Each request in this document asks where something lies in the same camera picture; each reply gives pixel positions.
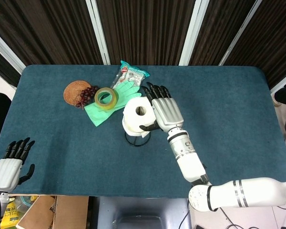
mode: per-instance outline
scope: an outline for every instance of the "floor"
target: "floor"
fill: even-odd
[[[286,105],[275,106],[276,115],[282,133],[286,137]],[[280,229],[286,216],[286,210],[278,207],[258,207],[258,208],[223,208],[227,216],[234,224],[244,229],[255,227],[258,229]],[[192,226],[196,225],[204,229],[227,229],[231,222],[219,209],[217,212],[198,212],[191,208]],[[241,227],[229,227],[230,229],[241,229]]]

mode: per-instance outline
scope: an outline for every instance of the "round wicker mat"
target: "round wicker mat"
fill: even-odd
[[[64,100],[68,104],[75,106],[81,99],[80,94],[82,90],[85,90],[87,87],[90,87],[90,84],[83,80],[70,83],[63,91]]]

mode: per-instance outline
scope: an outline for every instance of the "brown curtain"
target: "brown curtain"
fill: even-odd
[[[261,68],[270,88],[286,76],[286,0],[262,1],[225,65]]]
[[[0,37],[30,64],[103,64],[84,0],[0,0]]]
[[[0,76],[9,84],[17,86],[20,74],[0,54]]]
[[[177,65],[194,0],[97,0],[111,64]]]
[[[255,0],[210,0],[189,65],[218,65]]]

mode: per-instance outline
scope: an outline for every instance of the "cardboard box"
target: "cardboard box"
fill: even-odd
[[[86,229],[88,201],[80,196],[40,196],[16,228]]]

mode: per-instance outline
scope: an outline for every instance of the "green glove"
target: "green glove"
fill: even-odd
[[[85,106],[85,111],[95,126],[99,126],[101,123],[103,123],[113,114],[113,112],[125,107],[127,102],[132,98],[140,97],[142,95],[141,93],[138,93],[140,87],[133,87],[133,84],[133,81],[125,81],[114,89],[118,96],[118,100],[114,108],[110,110],[103,110],[96,103]],[[101,103],[106,104],[110,102],[110,100],[111,96],[108,96],[102,99]]]

